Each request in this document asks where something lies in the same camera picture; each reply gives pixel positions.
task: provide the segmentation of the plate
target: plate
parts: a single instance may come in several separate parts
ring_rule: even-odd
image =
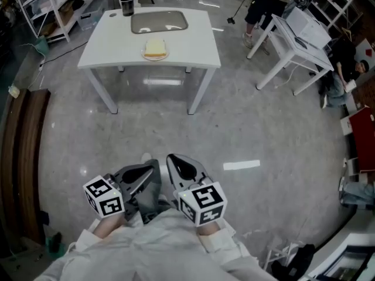
[[[144,49],[141,50],[141,55],[142,55],[142,57],[143,57],[144,59],[151,60],[151,61],[162,60],[162,59],[167,58],[168,55],[169,55],[169,51],[168,51],[168,48],[166,47],[166,45],[165,45],[166,56],[148,57],[148,56],[145,56],[145,51],[146,51],[146,47],[145,47]]]

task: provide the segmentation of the white desk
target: white desk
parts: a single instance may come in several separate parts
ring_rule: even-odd
[[[274,26],[277,27],[277,31],[272,32],[271,30]],[[268,72],[264,79],[257,84],[258,90],[262,89],[263,86],[265,86],[283,67],[289,65],[289,63],[295,63],[316,72],[316,75],[305,84],[298,87],[293,92],[293,95],[298,95],[316,80],[324,76],[328,71],[333,71],[333,67],[323,50],[316,49],[308,44],[306,44],[307,49],[302,47],[294,40],[295,35],[292,29],[288,26],[286,20],[275,15],[272,15],[271,23],[267,26],[263,34],[247,55],[248,59],[252,58],[267,35],[269,35],[270,40],[280,57],[280,61],[270,72]],[[319,72],[314,64],[322,67],[323,70]]]
[[[87,77],[113,114],[117,113],[118,108],[95,70],[98,67],[118,67],[119,71],[124,71],[124,66],[180,66],[186,67],[187,73],[192,67],[205,68],[206,72],[188,108],[188,114],[195,113],[215,69],[221,67],[206,11],[164,7],[135,8],[135,13],[156,11],[181,11],[189,27],[185,30],[136,35],[130,29],[131,17],[123,16],[121,9],[106,11],[82,53],[78,68],[85,70]],[[169,50],[166,59],[149,61],[141,56],[146,41],[152,37],[159,37],[165,41]]]

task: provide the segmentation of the bread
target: bread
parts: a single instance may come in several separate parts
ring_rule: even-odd
[[[162,39],[149,39],[146,43],[146,57],[166,56],[165,42]]]

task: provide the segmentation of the table leg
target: table leg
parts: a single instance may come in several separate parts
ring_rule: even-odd
[[[316,82],[318,79],[320,79],[321,77],[323,77],[325,74],[328,73],[329,70],[327,70],[326,68],[322,71],[320,71],[318,74],[316,74],[315,76],[313,76],[309,81],[307,81],[305,84],[301,85],[299,88],[297,88],[294,92],[293,92],[293,95],[294,96],[297,96],[301,91],[307,89],[311,84],[313,84],[314,82]]]
[[[103,102],[106,104],[106,106],[109,108],[110,112],[112,114],[117,114],[118,108],[115,102],[113,102],[111,96],[101,83],[100,77],[98,75],[98,72],[94,68],[87,68],[84,70],[88,79],[90,79],[92,85],[98,92],[99,96],[102,98]]]
[[[209,86],[210,81],[212,79],[213,74],[215,73],[215,68],[208,68],[203,76],[202,82],[199,85],[199,89],[197,94],[194,97],[194,100],[187,110],[187,113],[189,115],[193,115],[195,111],[197,110],[197,107],[199,105],[200,100],[203,97],[204,92],[206,91],[206,88]]]
[[[289,50],[285,56],[268,72],[262,81],[257,84],[257,89],[261,90],[294,56],[293,50]]]
[[[254,53],[258,50],[258,48],[260,47],[261,43],[265,40],[265,38],[267,37],[267,35],[270,33],[271,29],[274,26],[275,26],[275,22],[272,19],[272,21],[270,22],[270,24],[268,24],[267,28],[262,33],[262,35],[260,36],[260,38],[258,39],[258,41],[256,42],[256,44],[254,45],[254,47],[248,53],[247,59],[251,59],[253,57]]]

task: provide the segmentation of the black pants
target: black pants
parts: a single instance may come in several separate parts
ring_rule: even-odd
[[[272,20],[272,14],[281,16],[284,12],[287,3],[280,0],[253,0],[248,8],[245,21],[249,24],[255,25],[259,22],[263,15],[265,19],[262,23],[261,29],[266,29]]]

